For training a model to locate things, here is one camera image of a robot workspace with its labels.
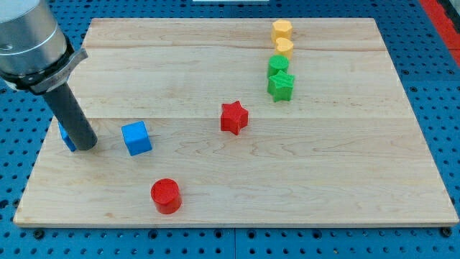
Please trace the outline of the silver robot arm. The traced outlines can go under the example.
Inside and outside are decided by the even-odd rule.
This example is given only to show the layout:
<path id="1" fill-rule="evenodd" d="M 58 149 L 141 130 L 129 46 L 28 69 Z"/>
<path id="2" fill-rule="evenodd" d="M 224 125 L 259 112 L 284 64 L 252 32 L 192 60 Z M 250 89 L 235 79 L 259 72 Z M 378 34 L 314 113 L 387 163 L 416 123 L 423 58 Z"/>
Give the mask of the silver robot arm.
<path id="1" fill-rule="evenodd" d="M 1 78 L 11 88 L 50 92 L 87 57 L 74 50 L 45 0 L 1 0 Z"/>

